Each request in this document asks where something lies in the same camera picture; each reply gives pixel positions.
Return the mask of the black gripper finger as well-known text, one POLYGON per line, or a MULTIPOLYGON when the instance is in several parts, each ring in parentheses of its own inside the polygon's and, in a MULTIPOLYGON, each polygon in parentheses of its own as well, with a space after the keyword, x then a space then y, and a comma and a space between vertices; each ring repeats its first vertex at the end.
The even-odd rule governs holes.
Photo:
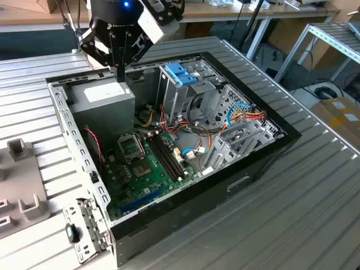
POLYGON ((96 36, 92 29, 89 28, 78 38, 80 48, 102 66, 109 66, 110 68, 113 68, 116 81, 121 82, 121 59, 119 48, 113 45, 112 39, 110 39, 109 52, 105 53, 96 47, 95 37, 96 36))
POLYGON ((153 42, 143 30, 126 32, 121 53, 121 82, 125 81, 126 66, 133 62, 139 62, 152 45, 153 42))

